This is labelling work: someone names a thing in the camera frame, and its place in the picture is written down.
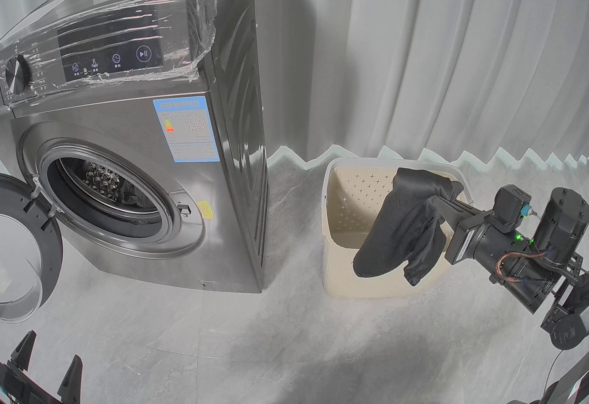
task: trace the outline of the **washing machine side panel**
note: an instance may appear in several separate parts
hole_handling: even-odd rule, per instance
[[[214,75],[213,60],[210,54],[204,58],[204,67],[209,69],[209,75]],[[241,179],[238,176],[239,161],[235,160],[232,155],[227,127],[227,114],[224,112],[223,102],[221,101],[217,82],[212,84],[212,90],[207,94],[207,98],[208,101],[210,101],[209,107],[211,111],[211,119],[214,119],[215,121],[214,128],[217,131],[217,137],[219,140],[219,154],[221,155],[221,161],[223,162],[223,168],[225,169],[225,184],[232,199],[233,211],[235,212],[239,224],[245,250],[249,253],[249,261],[253,265],[259,284],[263,285],[263,263],[261,258],[257,255],[256,246],[250,235],[247,206],[244,204],[245,193]]]
[[[268,170],[261,117],[254,0],[218,0],[217,34],[205,66],[215,86],[227,130],[225,157],[233,160],[229,176],[236,208],[247,227],[253,260],[263,264]]]

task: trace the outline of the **plastic wrap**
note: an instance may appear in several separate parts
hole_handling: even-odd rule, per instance
[[[72,12],[77,7],[86,10]],[[198,64],[215,39],[216,14],[217,0],[124,0],[93,8],[84,0],[49,1],[0,42],[2,64],[22,55],[31,73],[22,91],[2,73],[4,104],[34,104],[105,84],[198,79]]]

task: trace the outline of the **floor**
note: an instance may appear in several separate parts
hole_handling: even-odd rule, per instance
[[[107,275],[71,246],[53,296],[19,325],[0,325],[5,362],[26,331],[29,374],[55,393],[74,354],[85,404],[472,403],[539,399],[557,350],[533,316],[474,261],[408,300],[330,297],[321,284],[320,190],[328,161],[307,170],[288,153],[270,166],[262,294],[182,290]],[[475,204],[515,183],[539,210],[552,187],[589,199],[589,167],[499,154],[459,160]],[[531,235],[537,221],[527,220]],[[581,254],[589,254],[589,237]],[[589,350],[564,352],[560,377]]]

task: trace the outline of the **open door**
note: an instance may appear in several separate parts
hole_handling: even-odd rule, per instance
[[[29,318],[60,275],[63,241],[40,189],[0,174],[0,321]]]

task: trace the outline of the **black cloth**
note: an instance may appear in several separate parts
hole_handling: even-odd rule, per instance
[[[425,170],[400,168],[372,229],[354,257],[357,276],[384,275],[408,260],[405,278],[415,286],[444,250],[444,219],[433,197],[454,201],[464,187],[458,181]]]

